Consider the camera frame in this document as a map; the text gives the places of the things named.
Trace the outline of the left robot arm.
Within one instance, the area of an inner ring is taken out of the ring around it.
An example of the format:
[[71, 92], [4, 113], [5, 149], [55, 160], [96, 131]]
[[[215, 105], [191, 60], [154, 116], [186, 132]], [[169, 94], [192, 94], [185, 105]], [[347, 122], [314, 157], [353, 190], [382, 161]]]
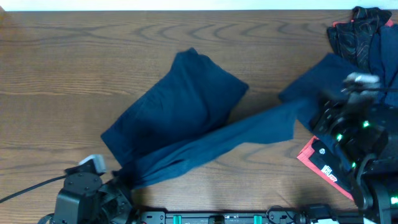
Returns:
[[65, 171], [55, 211], [38, 224], [131, 224], [137, 222], [129, 189], [117, 178], [106, 183], [88, 163]]

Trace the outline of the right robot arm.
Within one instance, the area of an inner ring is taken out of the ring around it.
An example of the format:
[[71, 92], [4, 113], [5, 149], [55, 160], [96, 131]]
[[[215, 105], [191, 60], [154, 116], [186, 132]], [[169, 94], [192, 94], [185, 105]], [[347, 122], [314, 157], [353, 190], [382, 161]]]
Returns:
[[397, 223], [397, 108], [323, 95], [310, 127], [332, 137], [349, 162], [350, 194], [361, 213], [376, 223]]

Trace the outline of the navy blue shorts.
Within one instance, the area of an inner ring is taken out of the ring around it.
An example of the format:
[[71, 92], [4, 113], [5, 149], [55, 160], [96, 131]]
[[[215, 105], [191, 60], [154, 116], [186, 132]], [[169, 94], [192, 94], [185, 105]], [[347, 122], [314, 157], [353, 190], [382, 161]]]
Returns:
[[133, 103], [101, 138], [120, 164], [114, 175], [130, 189], [176, 178], [240, 144], [272, 144], [294, 136], [305, 101], [228, 123], [248, 85], [191, 48]]

